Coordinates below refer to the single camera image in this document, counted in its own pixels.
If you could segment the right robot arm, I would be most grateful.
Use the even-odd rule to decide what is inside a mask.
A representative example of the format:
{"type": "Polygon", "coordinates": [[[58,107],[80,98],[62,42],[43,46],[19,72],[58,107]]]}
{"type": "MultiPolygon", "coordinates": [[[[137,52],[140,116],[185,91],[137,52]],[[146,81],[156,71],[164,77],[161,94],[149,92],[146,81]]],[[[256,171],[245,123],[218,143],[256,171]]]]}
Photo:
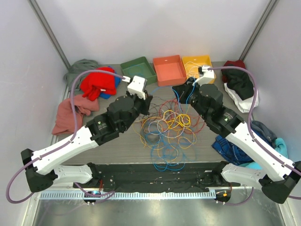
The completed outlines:
{"type": "Polygon", "coordinates": [[[242,149],[261,167],[249,169],[222,161],[214,169],[213,182],[251,186],[283,204],[301,178],[301,163],[285,158],[254,134],[239,114],[223,105],[223,94],[215,85],[187,81],[172,90],[179,103],[190,104],[212,132],[242,149]]]}

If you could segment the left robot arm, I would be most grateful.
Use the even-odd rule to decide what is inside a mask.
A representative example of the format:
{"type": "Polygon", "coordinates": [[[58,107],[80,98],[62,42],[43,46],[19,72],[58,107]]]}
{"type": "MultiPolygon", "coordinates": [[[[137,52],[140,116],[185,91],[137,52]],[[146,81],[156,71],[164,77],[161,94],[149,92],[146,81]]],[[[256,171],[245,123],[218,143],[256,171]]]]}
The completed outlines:
{"type": "Polygon", "coordinates": [[[23,150],[21,157],[30,191],[44,191],[59,183],[97,187],[102,175],[95,164],[67,166],[63,162],[118,138],[140,114],[149,114],[152,99],[152,95],[139,98],[127,93],[110,103],[105,113],[88,121],[75,134],[38,151],[23,150]]]}

